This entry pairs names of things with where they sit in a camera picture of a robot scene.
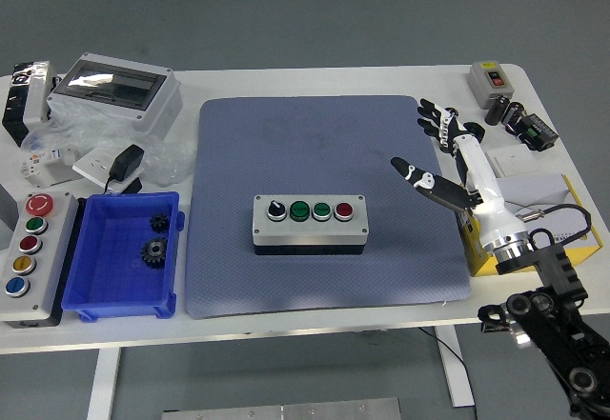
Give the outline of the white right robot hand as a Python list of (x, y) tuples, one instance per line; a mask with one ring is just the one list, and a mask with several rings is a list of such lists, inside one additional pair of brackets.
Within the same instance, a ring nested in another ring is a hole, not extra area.
[(456, 161), (461, 183), (421, 170), (399, 157), (391, 160), (392, 166), (427, 198), (456, 212), (469, 210), (479, 223), (480, 244), (499, 261), (531, 251), (527, 229), (506, 209), (498, 180), (475, 135), (450, 111), (426, 99), (419, 102), (417, 111), (424, 133), (437, 139), (440, 149)]

